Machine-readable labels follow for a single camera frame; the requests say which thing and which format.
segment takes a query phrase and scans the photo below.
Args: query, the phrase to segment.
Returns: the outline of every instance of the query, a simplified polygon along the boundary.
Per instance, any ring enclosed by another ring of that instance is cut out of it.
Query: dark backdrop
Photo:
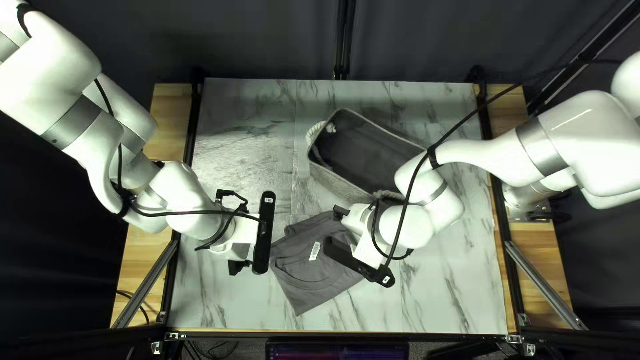
[[[127,224],[86,172],[0,113],[0,336],[105,329]]]
[[[85,42],[142,105],[153,84],[223,78],[329,79],[336,0],[34,0]]]
[[[230,78],[332,74],[337,0],[32,2],[144,106],[154,83],[189,81],[193,67]],[[480,64],[491,82],[514,82],[570,60],[626,3],[361,0],[351,79],[463,81]]]

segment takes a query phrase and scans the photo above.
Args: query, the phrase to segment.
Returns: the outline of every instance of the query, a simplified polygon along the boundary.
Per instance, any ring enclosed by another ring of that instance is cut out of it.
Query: clothing label
[[[311,249],[311,255],[309,256],[309,261],[315,260],[318,257],[318,252],[320,252],[320,243],[316,241],[314,243],[314,247]]]

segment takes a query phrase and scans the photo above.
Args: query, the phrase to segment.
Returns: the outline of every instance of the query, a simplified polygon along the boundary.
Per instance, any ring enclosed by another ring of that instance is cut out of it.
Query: gray t-shirt
[[[327,236],[344,244],[353,241],[349,230],[333,219],[332,211],[288,225],[284,232],[285,236],[271,246],[269,266],[296,316],[363,279],[362,275],[325,256],[322,250]]]

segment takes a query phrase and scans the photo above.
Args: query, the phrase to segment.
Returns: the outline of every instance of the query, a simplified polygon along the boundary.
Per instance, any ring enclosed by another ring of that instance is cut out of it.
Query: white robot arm
[[[168,224],[204,244],[216,240],[209,250],[233,261],[244,261],[257,238],[270,243],[264,220],[240,208],[231,215],[186,164],[151,162],[142,147],[156,121],[100,73],[86,45],[24,1],[1,1],[0,61],[0,110],[77,160],[110,212],[150,233]],[[268,199],[272,212],[275,195]],[[171,215],[185,211],[199,213]]]
[[[493,140],[444,142],[435,149],[434,163],[470,163],[493,173],[504,182],[507,203],[524,210],[574,186],[598,209],[640,199],[640,53],[620,65],[611,92],[578,94]],[[462,203],[425,156],[417,155],[395,176],[406,195],[423,161],[397,241],[409,249],[425,246],[463,213]],[[350,207],[342,223],[361,236],[354,258],[373,268],[385,263],[386,257],[372,246],[371,234],[387,251],[396,237],[401,208],[384,209],[371,227],[373,211],[367,205]]]

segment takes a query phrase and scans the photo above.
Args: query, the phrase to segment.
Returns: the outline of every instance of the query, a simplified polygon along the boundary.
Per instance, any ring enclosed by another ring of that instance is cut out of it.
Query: white marble tabletop
[[[428,146],[475,107],[472,85],[388,81],[206,79],[193,169],[211,197],[218,188],[256,212],[276,193],[273,241],[287,224],[348,206],[309,176],[305,133],[350,108]],[[451,138],[480,139],[477,118]],[[226,329],[507,333],[486,172],[439,169],[465,205],[462,219],[410,257],[393,261],[396,284],[366,280],[294,316],[271,271],[229,276],[227,262],[183,238],[169,325]]]

